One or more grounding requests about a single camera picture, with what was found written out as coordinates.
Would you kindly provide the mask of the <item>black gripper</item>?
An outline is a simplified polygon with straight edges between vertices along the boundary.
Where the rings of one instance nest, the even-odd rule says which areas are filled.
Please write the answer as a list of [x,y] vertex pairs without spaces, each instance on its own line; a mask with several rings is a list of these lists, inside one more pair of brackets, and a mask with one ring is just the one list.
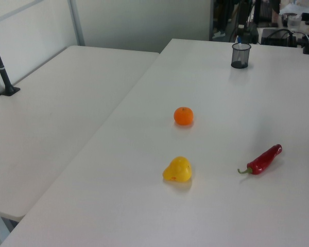
[[245,24],[248,19],[248,2],[240,2],[239,10],[238,10],[238,18],[237,18],[237,36],[244,36],[246,33]]

